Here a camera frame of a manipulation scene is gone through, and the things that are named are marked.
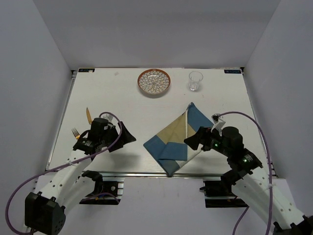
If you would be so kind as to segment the blue beige placemat cloth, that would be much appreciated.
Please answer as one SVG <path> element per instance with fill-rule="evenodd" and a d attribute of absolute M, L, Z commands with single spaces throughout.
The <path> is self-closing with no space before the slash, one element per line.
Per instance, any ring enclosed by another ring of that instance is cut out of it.
<path fill-rule="evenodd" d="M 202 126 L 212 127 L 213 122 L 191 102 L 183 114 L 146 141 L 143 146 L 167 176 L 171 177 L 201 153 L 200 147 L 193 150 L 184 143 L 184 140 L 193 136 Z"/>

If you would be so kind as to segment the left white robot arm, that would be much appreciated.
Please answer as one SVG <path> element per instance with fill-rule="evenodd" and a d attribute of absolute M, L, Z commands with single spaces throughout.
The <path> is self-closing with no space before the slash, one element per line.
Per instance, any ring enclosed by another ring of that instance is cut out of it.
<path fill-rule="evenodd" d="M 68 166 L 60 169 L 37 193 L 25 199 L 25 225 L 46 235 L 57 235 L 63 228 L 69 211 L 86 196 L 97 197 L 103 191 L 103 177 L 97 171 L 86 170 L 95 154 L 107 149 L 116 151 L 136 139 L 123 122 L 119 131 L 107 117 L 95 118 L 89 130 L 74 144 Z"/>

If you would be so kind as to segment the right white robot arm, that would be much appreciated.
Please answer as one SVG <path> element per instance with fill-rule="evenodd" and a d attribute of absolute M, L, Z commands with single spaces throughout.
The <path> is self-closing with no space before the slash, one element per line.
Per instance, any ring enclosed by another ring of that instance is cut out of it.
<path fill-rule="evenodd" d="M 184 142 L 193 150 L 215 150 L 227 157 L 230 171 L 221 176 L 221 190 L 241 198 L 265 222 L 275 235 L 311 235 L 313 218 L 305 216 L 279 188 L 270 183 L 261 161 L 244 147 L 243 137 L 235 127 L 200 127 Z"/>

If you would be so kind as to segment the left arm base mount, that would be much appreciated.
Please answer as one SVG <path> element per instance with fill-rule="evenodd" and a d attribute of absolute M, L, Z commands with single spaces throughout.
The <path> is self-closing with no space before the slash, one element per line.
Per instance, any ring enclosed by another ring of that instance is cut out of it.
<path fill-rule="evenodd" d="M 124 188 L 124 178 L 103 175 L 101 181 L 95 183 L 94 191 L 85 196 L 81 205 L 118 205 Z"/>

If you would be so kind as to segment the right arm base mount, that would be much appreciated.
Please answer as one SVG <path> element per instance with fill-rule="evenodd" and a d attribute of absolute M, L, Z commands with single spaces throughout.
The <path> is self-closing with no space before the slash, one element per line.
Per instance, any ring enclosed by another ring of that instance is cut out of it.
<path fill-rule="evenodd" d="M 204 193 L 206 208 L 246 208 L 247 204 L 224 187 L 221 181 L 208 180 L 203 182 L 200 191 Z"/>

